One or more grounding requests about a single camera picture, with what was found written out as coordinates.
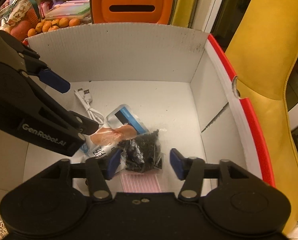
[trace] cardboard box flap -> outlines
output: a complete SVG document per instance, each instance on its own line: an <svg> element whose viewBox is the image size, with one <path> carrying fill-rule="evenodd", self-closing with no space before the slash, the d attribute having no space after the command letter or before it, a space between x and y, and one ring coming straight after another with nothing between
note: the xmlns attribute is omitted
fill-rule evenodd
<svg viewBox="0 0 298 240"><path fill-rule="evenodd" d="M69 27L28 39L41 60L69 82L190 82L208 34L170 25L108 23Z"/></svg>

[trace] black beads in bag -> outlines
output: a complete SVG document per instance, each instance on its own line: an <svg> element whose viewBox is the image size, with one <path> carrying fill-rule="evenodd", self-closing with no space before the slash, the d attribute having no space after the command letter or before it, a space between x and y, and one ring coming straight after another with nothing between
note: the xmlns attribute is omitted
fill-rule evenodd
<svg viewBox="0 0 298 240"><path fill-rule="evenodd" d="M145 133L130 140L121 141L118 147L124 150L126 170L144 173L153 169L162 169L159 130Z"/></svg>

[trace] plastic container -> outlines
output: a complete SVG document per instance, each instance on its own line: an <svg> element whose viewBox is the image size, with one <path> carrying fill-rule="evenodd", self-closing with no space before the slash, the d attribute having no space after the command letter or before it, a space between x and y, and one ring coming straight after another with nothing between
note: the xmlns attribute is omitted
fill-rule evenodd
<svg viewBox="0 0 298 240"><path fill-rule="evenodd" d="M86 23L91 23L91 14L88 14L85 18L80 19L80 23L86 24Z"/></svg>
<svg viewBox="0 0 298 240"><path fill-rule="evenodd" d="M74 0L59 4L45 13L46 20L54 19L84 19L90 14L89 0Z"/></svg>

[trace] black circular hub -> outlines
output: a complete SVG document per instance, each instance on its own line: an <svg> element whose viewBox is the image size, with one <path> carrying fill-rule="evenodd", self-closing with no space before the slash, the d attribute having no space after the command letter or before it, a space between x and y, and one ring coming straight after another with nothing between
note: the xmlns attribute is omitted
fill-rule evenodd
<svg viewBox="0 0 298 240"><path fill-rule="evenodd" d="M6 227L32 236L50 236L70 228L85 210L85 197L54 179L28 181L8 193L0 204Z"/></svg>
<svg viewBox="0 0 298 240"><path fill-rule="evenodd" d="M212 190L203 209L216 225L244 236L282 231L291 211L281 192L248 179L234 179Z"/></svg>
<svg viewBox="0 0 298 240"><path fill-rule="evenodd" d="M268 200L260 193L242 192L232 196L231 204L241 212L258 213L268 207Z"/></svg>

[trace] usb connector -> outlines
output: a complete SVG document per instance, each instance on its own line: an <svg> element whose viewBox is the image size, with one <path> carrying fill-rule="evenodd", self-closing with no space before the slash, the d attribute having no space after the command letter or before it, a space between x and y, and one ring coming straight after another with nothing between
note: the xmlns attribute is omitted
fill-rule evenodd
<svg viewBox="0 0 298 240"><path fill-rule="evenodd" d="M85 90L84 92L84 100L86 101L86 103L91 103L92 102L92 97L91 94L89 92L89 89Z"/></svg>
<svg viewBox="0 0 298 240"><path fill-rule="evenodd" d="M81 98L82 98L82 99L84 99L84 98L85 98L85 94L84 94L84 92L83 92L83 89L82 89L82 88L79 88L79 89L78 89L78 94L81 96Z"/></svg>

